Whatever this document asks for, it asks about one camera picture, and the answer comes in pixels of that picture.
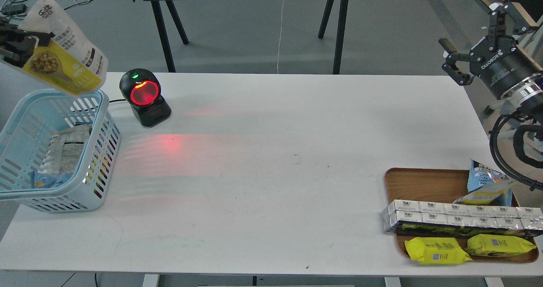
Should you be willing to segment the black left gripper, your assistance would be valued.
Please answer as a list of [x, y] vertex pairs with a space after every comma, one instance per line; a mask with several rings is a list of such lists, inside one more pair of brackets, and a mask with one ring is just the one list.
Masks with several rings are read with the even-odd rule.
[[55, 36], [53, 33], [21, 30], [4, 18], [1, 18], [0, 35], [1, 57], [16, 67], [23, 67], [30, 58], [30, 39], [34, 39], [38, 46], [48, 46]]

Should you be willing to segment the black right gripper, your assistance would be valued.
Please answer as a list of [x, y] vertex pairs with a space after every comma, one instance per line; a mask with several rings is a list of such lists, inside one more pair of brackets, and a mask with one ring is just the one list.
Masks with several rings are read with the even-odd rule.
[[524, 83], [541, 79], [542, 67], [507, 34], [506, 16], [514, 23], [514, 36], [536, 31], [538, 24], [520, 3], [508, 0], [492, 4], [476, 0], [476, 3], [490, 16], [487, 37], [469, 53], [459, 53], [447, 38], [440, 38], [438, 43], [445, 58], [442, 69], [460, 86], [469, 85], [478, 77], [495, 98], [510, 98]]

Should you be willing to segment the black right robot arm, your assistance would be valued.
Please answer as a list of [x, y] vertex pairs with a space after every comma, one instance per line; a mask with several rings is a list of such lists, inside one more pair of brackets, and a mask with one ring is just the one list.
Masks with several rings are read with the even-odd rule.
[[506, 32], [507, 16], [514, 22], [513, 32], [522, 35], [538, 29], [537, 23], [520, 5], [504, 0], [489, 3], [476, 0], [489, 15], [490, 24], [484, 36], [468, 53], [459, 53], [446, 38], [439, 40], [444, 49], [444, 70], [456, 84], [467, 86], [478, 77], [497, 100], [509, 101], [514, 111], [501, 115], [490, 131], [490, 153], [508, 177], [527, 185], [531, 190], [542, 190], [542, 182], [521, 174], [502, 157], [497, 144], [500, 130], [510, 119], [520, 121], [512, 137], [516, 157], [531, 167], [541, 169], [541, 160], [527, 156], [524, 138], [542, 140], [542, 67], [522, 49], [514, 36]]

